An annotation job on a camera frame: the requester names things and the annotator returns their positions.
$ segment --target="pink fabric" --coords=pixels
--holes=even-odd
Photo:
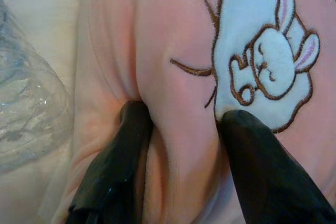
[[[118,112],[130,99],[143,100],[155,123],[143,222],[190,223],[211,210],[208,222],[243,223],[213,102],[204,108],[214,78],[170,63],[211,66],[215,30],[203,0],[81,1],[73,158],[53,223],[66,217],[87,166],[113,137]],[[218,0],[209,1],[216,6]],[[311,100],[277,137],[335,204],[336,1],[296,0],[296,12],[317,30],[321,51],[310,71]]]

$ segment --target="white fabric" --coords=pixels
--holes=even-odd
[[[284,130],[310,98],[306,72],[319,54],[319,37],[312,33],[303,40],[308,33],[295,17],[294,0],[222,0],[220,11],[214,50],[216,118],[220,120],[231,109],[244,109],[274,131]],[[244,54],[247,66],[240,69],[237,60],[229,66],[233,56],[243,60]],[[249,84],[254,94],[245,89],[240,98],[233,95],[230,68],[234,91]],[[239,99],[250,102],[246,105]]]

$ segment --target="bunny face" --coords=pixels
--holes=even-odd
[[[293,53],[286,37],[274,28],[266,28],[252,48],[251,67],[258,88],[269,99],[280,99],[295,78]]]

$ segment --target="bunny ear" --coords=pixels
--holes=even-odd
[[[294,0],[278,0],[277,25],[279,30],[285,34],[295,14]]]
[[[295,72],[308,72],[317,61],[320,52],[320,39],[317,34],[310,34],[301,45],[299,58],[295,61]]]

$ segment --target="bunny embroidery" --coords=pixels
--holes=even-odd
[[[216,29],[212,67],[192,69],[216,80],[215,118],[231,109],[254,114],[275,133],[288,128],[312,96],[309,70],[317,61],[320,40],[307,31],[294,0],[219,0],[217,14],[204,0]]]

